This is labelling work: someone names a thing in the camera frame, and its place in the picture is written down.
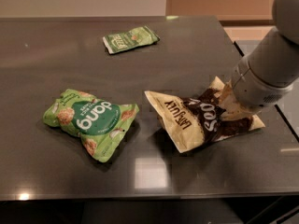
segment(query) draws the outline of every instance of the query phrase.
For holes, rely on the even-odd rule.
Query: green packet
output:
[[[105,35],[103,41],[109,54],[115,54],[128,49],[151,45],[158,42],[160,37],[157,36],[147,26],[137,27],[126,33]]]
[[[87,152],[106,162],[139,111],[134,105],[113,105],[92,94],[68,89],[45,112],[43,121],[79,137]]]

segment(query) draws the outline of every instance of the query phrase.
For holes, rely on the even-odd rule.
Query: green snack bag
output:
[[[92,94],[68,89],[45,112],[43,121],[50,127],[80,137],[88,153],[106,162],[139,111],[134,105],[113,105]]]
[[[158,42],[160,37],[157,36],[147,26],[137,27],[126,33],[105,35],[103,41],[109,54],[115,54],[128,49],[151,45]]]

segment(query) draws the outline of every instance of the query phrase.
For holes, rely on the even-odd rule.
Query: chip bag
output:
[[[138,111],[137,105],[113,105],[89,93],[68,89],[45,112],[43,121],[79,137],[94,159],[106,162]]]
[[[224,84],[215,77],[208,89],[197,99],[180,98],[153,91],[145,94],[159,115],[162,126],[180,153],[217,142],[240,133],[264,127],[258,116],[235,121],[222,121],[225,111],[218,106]]]
[[[105,35],[103,37],[103,42],[109,54],[151,45],[159,40],[160,37],[147,26],[136,27],[129,32]]]

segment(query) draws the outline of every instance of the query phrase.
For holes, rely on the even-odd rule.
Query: candy wrapper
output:
[[[68,89],[45,112],[43,121],[79,137],[94,159],[106,162],[138,111],[137,105],[113,105],[89,93]]]
[[[109,54],[151,45],[159,40],[159,36],[152,32],[147,26],[137,27],[126,33],[105,35],[103,37],[104,44],[107,47]]]
[[[222,121],[225,111],[218,106],[224,84],[215,77],[208,89],[197,99],[146,91],[163,127],[180,153],[217,142],[240,133],[264,127],[258,116],[235,121]]]

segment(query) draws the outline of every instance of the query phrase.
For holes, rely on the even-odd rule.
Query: wall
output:
[[[168,15],[216,15],[219,20],[271,20],[273,0],[167,0]]]
[[[159,16],[166,0],[0,0],[0,17]]]

